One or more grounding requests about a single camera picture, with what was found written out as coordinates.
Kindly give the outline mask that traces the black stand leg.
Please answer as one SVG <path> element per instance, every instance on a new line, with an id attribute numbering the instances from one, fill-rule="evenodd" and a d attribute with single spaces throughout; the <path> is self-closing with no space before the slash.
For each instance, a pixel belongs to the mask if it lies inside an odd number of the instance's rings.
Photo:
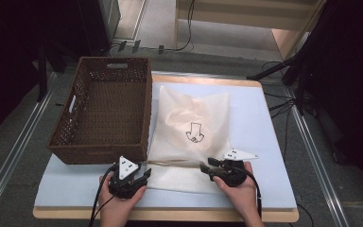
<path id="1" fill-rule="evenodd" d="M 247 76 L 248 80 L 260 80 L 264 79 L 271 74 L 274 74 L 278 71 L 282 71 L 285 69 L 284 76 L 287 74 L 287 71 L 299 60 L 297 56 L 293 56 L 285 61 L 279 61 L 277 64 L 271 66 L 269 69 L 262 71 L 254 76 Z"/>

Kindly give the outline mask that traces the brown wicker basket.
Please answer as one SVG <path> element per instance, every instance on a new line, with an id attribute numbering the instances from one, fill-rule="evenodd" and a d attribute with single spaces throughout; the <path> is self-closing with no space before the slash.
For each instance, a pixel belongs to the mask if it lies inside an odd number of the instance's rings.
<path id="1" fill-rule="evenodd" d="M 67 165 L 143 162 L 151 102 L 149 59 L 83 57 L 47 147 Z"/>

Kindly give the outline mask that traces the white cloth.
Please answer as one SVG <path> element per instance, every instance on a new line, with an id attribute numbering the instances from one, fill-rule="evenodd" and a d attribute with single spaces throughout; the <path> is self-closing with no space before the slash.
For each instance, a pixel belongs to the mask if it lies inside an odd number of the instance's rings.
<path id="1" fill-rule="evenodd" d="M 231 149 L 230 95 L 192 97 L 160 88 L 156 126 L 147 157 L 148 186 L 198 194 L 220 190 L 200 171 L 210 158 Z"/>

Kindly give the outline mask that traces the person's left hand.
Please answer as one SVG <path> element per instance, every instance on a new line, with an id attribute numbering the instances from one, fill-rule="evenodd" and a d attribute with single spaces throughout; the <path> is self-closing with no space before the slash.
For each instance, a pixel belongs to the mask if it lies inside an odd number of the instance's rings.
<path id="1" fill-rule="evenodd" d="M 118 199 L 110 193 L 109 185 L 111 175 L 101 178 L 103 185 L 98 197 L 98 204 L 100 206 L 100 219 L 116 219 L 120 221 L 121 218 L 128 219 L 130 212 L 134 205 L 143 198 L 147 187 L 143 185 L 132 196 L 131 199 Z"/>

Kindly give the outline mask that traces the dark cabinet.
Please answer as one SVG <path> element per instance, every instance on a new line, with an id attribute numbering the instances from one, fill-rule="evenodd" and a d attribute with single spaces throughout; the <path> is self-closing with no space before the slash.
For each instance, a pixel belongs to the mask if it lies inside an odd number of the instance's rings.
<path id="1" fill-rule="evenodd" d="M 89 54 L 101 55 L 112 45 L 121 19 L 118 0 L 78 0 Z"/>

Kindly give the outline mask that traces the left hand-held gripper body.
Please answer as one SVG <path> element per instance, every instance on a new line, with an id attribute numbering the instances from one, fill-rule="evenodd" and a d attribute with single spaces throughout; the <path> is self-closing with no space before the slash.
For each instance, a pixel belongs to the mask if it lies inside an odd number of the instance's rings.
<path id="1" fill-rule="evenodd" d="M 143 175 L 135 178 L 135 174 L 139 172 L 137 168 L 138 165 L 120 156 L 110 179 L 109 191 L 119 199 L 131 199 L 140 187 L 147 185 Z"/>

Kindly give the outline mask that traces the black curtain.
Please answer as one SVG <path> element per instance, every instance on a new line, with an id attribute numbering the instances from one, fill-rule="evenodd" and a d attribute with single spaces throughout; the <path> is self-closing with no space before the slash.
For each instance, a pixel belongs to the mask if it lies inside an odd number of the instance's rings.
<path id="1" fill-rule="evenodd" d="M 306 44 L 305 90 L 335 149 L 363 171 L 363 0 L 327 0 Z"/>
<path id="2" fill-rule="evenodd" d="M 60 41 L 54 21 L 70 0 L 0 0 L 0 125 L 23 97 L 43 82 L 33 62 L 78 55 Z"/>

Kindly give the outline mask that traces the light blue foam mat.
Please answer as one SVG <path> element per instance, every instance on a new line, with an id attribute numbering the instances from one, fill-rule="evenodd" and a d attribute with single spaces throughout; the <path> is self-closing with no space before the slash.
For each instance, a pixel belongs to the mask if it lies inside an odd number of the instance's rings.
<path id="1" fill-rule="evenodd" d="M 203 85 L 166 82 L 165 87 L 182 94 L 201 97 L 227 92 L 230 94 L 230 136 L 233 148 L 256 154 L 251 161 L 259 184 L 262 206 L 267 210 L 296 207 L 295 196 L 270 119 L 261 87 Z M 52 156 L 39 185 L 34 205 L 39 208 L 91 208 L 98 189 L 98 177 L 107 165 L 66 165 Z M 140 208 L 229 208 L 222 194 L 194 194 L 153 187 L 137 203 Z"/>

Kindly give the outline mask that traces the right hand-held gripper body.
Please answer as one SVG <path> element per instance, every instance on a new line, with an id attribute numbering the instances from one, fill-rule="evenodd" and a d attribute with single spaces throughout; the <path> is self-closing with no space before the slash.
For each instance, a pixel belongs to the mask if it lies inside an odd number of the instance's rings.
<path id="1" fill-rule="evenodd" d="M 249 173 L 244 165 L 245 161 L 256 158 L 256 154 L 233 148 L 223 155 L 223 160 L 218 164 L 221 170 L 217 173 L 217 176 L 229 187 L 237 187 L 245 182 L 247 178 L 257 184 L 253 174 Z"/>

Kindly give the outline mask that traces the cream cloth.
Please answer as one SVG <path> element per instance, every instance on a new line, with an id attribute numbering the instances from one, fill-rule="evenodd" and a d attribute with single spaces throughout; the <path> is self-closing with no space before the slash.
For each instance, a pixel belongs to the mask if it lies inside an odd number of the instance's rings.
<path id="1" fill-rule="evenodd" d="M 229 95 L 168 96 L 164 133 L 175 148 L 191 154 L 216 154 L 229 146 Z"/>

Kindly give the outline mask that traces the metal floor rail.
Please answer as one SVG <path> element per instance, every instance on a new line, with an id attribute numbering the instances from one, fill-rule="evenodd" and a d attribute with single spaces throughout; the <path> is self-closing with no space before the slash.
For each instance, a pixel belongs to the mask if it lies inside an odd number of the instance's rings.
<path id="1" fill-rule="evenodd" d="M 28 117 L 25 125 L 23 126 L 20 134 L 18 135 L 15 143 L 11 147 L 11 150 L 5 160 L 5 162 L 0 167 L 0 197 L 9 182 L 9 179 L 15 169 L 17 167 L 25 149 L 29 139 L 31 138 L 32 133 L 35 131 L 40 119 L 42 118 L 43 112 L 46 109 L 46 106 L 51 99 L 53 90 L 56 86 L 58 79 L 58 74 L 53 72 L 48 79 L 48 90 L 44 95 L 41 101 L 37 102 L 34 105 L 34 108 Z"/>
<path id="2" fill-rule="evenodd" d="M 288 115 L 283 155 L 299 210 L 311 227 L 351 227 L 305 118 L 295 104 Z"/>

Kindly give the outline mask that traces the wooden table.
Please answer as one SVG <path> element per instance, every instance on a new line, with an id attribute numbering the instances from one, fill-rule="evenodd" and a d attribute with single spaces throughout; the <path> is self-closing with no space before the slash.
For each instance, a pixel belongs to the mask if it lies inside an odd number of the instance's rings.
<path id="1" fill-rule="evenodd" d="M 157 110 L 160 87 L 166 82 L 203 84 L 203 85 L 232 85 L 261 87 L 257 81 L 252 80 L 232 80 L 232 79 L 206 79 L 195 75 L 191 77 L 178 77 L 173 73 L 153 74 L 152 85 L 152 110 Z M 39 208 L 34 205 L 33 216 L 35 218 L 84 218 L 91 215 L 91 208 Z M 136 207 L 130 214 L 132 220 L 163 220 L 163 221 L 239 221 L 240 216 L 229 208 L 140 208 Z M 297 205 L 293 209 L 286 210 L 262 210 L 262 220 L 264 222 L 295 222 L 299 219 Z"/>

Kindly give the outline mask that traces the light wooden shelf unit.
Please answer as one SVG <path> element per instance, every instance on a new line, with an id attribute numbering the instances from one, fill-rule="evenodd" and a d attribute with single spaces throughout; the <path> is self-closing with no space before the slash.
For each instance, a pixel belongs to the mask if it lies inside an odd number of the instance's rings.
<path id="1" fill-rule="evenodd" d="M 283 60 L 293 56 L 327 0 L 195 0 L 195 21 L 270 28 Z"/>

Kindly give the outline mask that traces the person's right hand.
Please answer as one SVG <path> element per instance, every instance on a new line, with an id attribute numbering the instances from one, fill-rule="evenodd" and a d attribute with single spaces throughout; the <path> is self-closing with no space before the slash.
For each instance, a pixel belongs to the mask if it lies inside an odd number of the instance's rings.
<path id="1" fill-rule="evenodd" d="M 254 212 L 257 209 L 256 186 L 250 177 L 247 177 L 245 182 L 237 187 L 229 187 L 217 176 L 213 180 L 217 187 L 226 194 L 239 213 Z"/>

